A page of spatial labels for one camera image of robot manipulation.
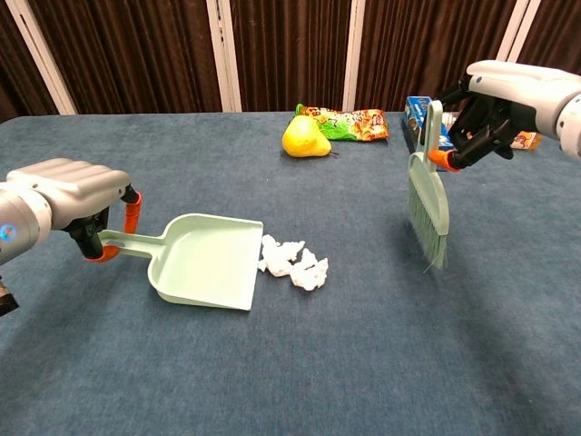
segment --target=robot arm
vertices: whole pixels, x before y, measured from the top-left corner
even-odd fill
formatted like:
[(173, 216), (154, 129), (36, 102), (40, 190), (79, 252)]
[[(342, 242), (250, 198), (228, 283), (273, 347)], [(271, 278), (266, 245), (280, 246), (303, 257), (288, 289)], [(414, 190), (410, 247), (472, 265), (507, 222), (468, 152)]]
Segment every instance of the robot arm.
[[(101, 245), (109, 207), (127, 203), (125, 228), (134, 233), (141, 195), (127, 173), (70, 159), (51, 159), (10, 172), (0, 183), (0, 265), (42, 243), (52, 230), (68, 232), (83, 256), (102, 262), (116, 247)], [(0, 316), (15, 309), (0, 282)]]
[(581, 158), (581, 76), (541, 66), (480, 61), (437, 99), (444, 107), (468, 99), (449, 130), (456, 150), (429, 156), (452, 171), (491, 152), (511, 159), (510, 145), (522, 131), (557, 139), (568, 156)]

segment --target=green snack bag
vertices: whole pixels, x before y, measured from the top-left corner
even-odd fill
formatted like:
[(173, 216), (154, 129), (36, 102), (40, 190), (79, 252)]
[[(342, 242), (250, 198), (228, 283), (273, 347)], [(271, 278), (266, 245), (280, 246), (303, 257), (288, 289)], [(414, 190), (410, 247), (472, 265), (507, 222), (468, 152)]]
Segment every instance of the green snack bag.
[(324, 107), (297, 104), (296, 115), (307, 115), (315, 120), (327, 139), (373, 141), (389, 139), (388, 123), (380, 109), (341, 112)]

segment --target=dark brown curtain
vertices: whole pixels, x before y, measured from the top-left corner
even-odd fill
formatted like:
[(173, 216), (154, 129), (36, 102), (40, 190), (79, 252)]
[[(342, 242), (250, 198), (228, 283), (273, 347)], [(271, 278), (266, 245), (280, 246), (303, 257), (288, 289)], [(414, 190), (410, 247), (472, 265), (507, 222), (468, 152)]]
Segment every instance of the dark brown curtain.
[(205, 0), (29, 0), (81, 114), (221, 111)]
[(402, 111), (495, 59), (516, 0), (367, 0), (356, 109)]
[(57, 114), (53, 99), (6, 2), (0, 2), (0, 123), (22, 115)]
[(541, 2), (518, 61), (581, 74), (581, 3)]
[(350, 0), (231, 0), (243, 111), (340, 109)]

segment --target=yellow pear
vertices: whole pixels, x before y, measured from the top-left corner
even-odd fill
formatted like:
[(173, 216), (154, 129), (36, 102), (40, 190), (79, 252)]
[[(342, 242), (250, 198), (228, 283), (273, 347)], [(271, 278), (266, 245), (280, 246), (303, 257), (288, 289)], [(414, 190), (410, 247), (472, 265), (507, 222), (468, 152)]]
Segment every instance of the yellow pear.
[(326, 156), (330, 142), (314, 118), (297, 115), (282, 136), (282, 148), (292, 157)]

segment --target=hand broom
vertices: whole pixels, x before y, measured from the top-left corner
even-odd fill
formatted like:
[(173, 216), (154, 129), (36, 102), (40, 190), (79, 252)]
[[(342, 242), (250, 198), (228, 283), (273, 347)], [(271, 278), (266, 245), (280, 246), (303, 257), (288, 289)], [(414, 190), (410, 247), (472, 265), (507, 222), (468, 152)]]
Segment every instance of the hand broom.
[(425, 146), (423, 152), (409, 157), (409, 219), (429, 267), (444, 266), (449, 228), (448, 198), (436, 164), (428, 159), (430, 150), (437, 150), (442, 125), (442, 103), (432, 101), (428, 106)]

